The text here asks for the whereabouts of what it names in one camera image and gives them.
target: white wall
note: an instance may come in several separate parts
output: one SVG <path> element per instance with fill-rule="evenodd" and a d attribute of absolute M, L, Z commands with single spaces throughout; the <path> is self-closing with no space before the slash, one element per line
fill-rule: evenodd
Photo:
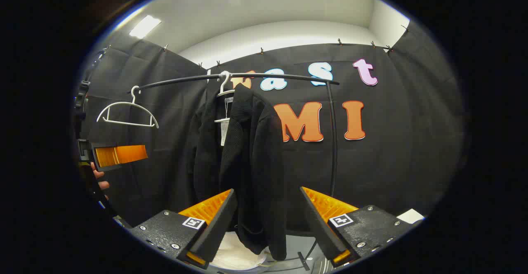
<path fill-rule="evenodd" d="M 408 25 L 409 18 L 384 2 L 374 0 L 372 19 L 368 29 L 378 38 L 378 41 L 374 40 L 377 46 L 394 46 L 405 32 L 403 26 L 407 28 Z"/>
<path fill-rule="evenodd" d="M 178 54 L 196 64 L 203 63 L 202 66 L 209 69 L 217 60 L 226 63 L 256 54 L 261 47 L 266 52 L 299 45 L 337 43 L 338 38 L 342 43 L 365 45 L 378 41 L 370 30 L 361 26 L 326 21 L 281 21 L 223 33 Z"/>

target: white hanger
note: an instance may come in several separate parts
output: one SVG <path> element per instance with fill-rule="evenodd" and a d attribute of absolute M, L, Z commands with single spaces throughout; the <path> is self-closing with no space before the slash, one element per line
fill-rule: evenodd
<path fill-rule="evenodd" d="M 156 125 L 156 128 L 159 129 L 160 126 L 158 126 L 158 122 L 157 122 L 156 118 L 152 115 L 152 113 L 149 110 L 147 110 L 147 109 L 141 107 L 140 105 L 134 103 L 136 101 L 136 96 L 134 95 L 134 89 L 136 89 L 136 88 L 139 88 L 139 86 L 136 85 L 136 86 L 132 87 L 132 90 L 130 91 L 130 94 L 132 94 L 132 103 L 129 103 L 129 102 L 117 102 L 117 103 L 113 103 L 113 104 L 110 104 L 110 105 L 106 106 L 101 111 L 99 116 L 97 117 L 96 122 L 99 121 L 99 118 L 103 114 L 104 110 L 108 109 L 107 114 L 106 114 L 106 118 L 104 118 L 104 116 L 102 118 L 105 122 L 119 123 L 119 124 L 128 124 L 128 125 L 139 125 L 140 127 L 153 127 L 153 126 Z M 147 111 L 147 113 L 151 116 L 151 123 L 150 124 L 139 124 L 139 123 L 130 123 L 130 122 L 122 122 L 122 121 L 110 120 L 110 107 L 112 107 L 114 105 L 119 105 L 119 104 L 135 106 L 135 107 L 138 107 L 140 109 L 143 109 L 144 111 Z"/>
<path fill-rule="evenodd" d="M 228 71 L 223 71 L 222 73 L 220 73 L 220 75 L 224 75 L 226 77 L 226 79 L 224 80 L 224 82 L 222 82 L 222 85 L 220 86 L 220 93 L 217 95 L 217 97 L 220 97 L 221 95 L 225 95 L 225 94 L 230 94 L 230 93 L 234 93 L 234 90 L 227 90 L 227 91 L 224 91 L 224 85 L 229 81 L 229 79 L 231 78 L 231 73 L 228 72 Z M 228 108 L 227 108 L 227 103 L 226 103 L 226 118 L 222 118 L 222 119 L 217 119 L 215 120 L 214 122 L 215 123 L 219 123 L 219 122 L 222 122 L 222 121 L 229 121 L 230 118 L 227 117 L 227 114 L 228 114 Z"/>

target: black jacket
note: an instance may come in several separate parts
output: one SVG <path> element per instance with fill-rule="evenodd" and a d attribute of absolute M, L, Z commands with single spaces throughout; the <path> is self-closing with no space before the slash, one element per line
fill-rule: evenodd
<path fill-rule="evenodd" d="M 243 85 L 234 95 L 217 97 L 209 90 L 206 103 L 191 122 L 191 153 L 187 176 L 196 202 L 233 188 L 238 208 L 228 231 L 256 255 L 269 246 L 272 257 L 286 257 L 285 179 L 281 156 L 281 120 L 263 97 Z M 233 97 L 225 145 L 216 119 L 225 118 L 226 97 Z"/>

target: clothing rack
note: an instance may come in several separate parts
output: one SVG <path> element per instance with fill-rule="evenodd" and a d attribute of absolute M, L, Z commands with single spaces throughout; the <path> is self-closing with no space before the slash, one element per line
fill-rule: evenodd
<path fill-rule="evenodd" d="M 149 88 L 153 88 L 157 86 L 188 82 L 188 81 L 196 81 L 196 80 L 221 79 L 223 77 L 224 75 L 219 74 L 219 73 L 211 74 L 211 75 L 202 75 L 202 76 L 190 76 L 190 77 L 183 77 L 183 78 L 176 78 L 176 79 L 171 79 L 171 80 L 155 82 L 155 83 L 139 86 L 136 89 L 141 92 L 141 90 L 145 90 L 145 89 L 149 89 Z M 326 92 L 328 94 L 328 102 L 330 103 L 330 121 L 332 122 L 332 177 L 330 178 L 330 197 L 333 197 L 334 189 L 335 189 L 335 178 L 336 178 L 336 173 L 337 173 L 337 129 L 336 129 L 336 122 L 335 122 L 334 99 L 332 98 L 332 89 L 330 88 L 330 84 L 339 85 L 339 82 L 336 82 L 333 80 L 315 78 L 315 77 L 308 77 L 308 76 L 269 74 L 269 73 L 230 73 L 230 77 L 231 78 L 241 78 L 241 77 L 268 78 L 269 77 L 269 78 L 283 78 L 283 79 L 304 80 L 304 81 L 317 80 L 317 82 L 326 83 Z M 305 257 L 302 256 L 301 252 L 298 252 L 298 255 L 299 255 L 298 258 L 301 259 L 301 262 L 303 265 L 306 265 L 306 259 L 308 259 L 311 252 L 315 248 L 315 244 L 317 244 L 317 241 L 313 242 L 313 245 L 311 246 L 309 253 Z"/>

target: orange letter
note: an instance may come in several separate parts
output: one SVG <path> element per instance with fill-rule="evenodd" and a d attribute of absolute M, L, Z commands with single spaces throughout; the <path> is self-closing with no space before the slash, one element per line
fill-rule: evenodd
<path fill-rule="evenodd" d="M 242 78 L 242 77 L 232 78 L 231 82 L 233 83 L 233 89 L 240 83 L 247 88 L 251 88 L 251 79 L 249 78 Z"/>
<path fill-rule="evenodd" d="M 290 137 L 286 134 L 286 129 L 294 138 L 299 140 L 302 128 L 304 135 L 302 140 L 305 142 L 319 142 L 323 140 L 323 135 L 319 129 L 319 110 L 323 106 L 319 102 L 305 103 L 300 111 L 299 117 L 295 115 L 292 107 L 288 104 L 277 104 L 274 106 L 280 121 L 283 124 L 283 142 L 288 142 Z"/>
<path fill-rule="evenodd" d="M 346 118 L 349 121 L 349 127 L 345 133 L 347 140 L 361 140 L 365 137 L 365 132 L 361 127 L 361 109 L 363 103 L 360 101 L 346 101 L 343 103 L 346 110 Z"/>

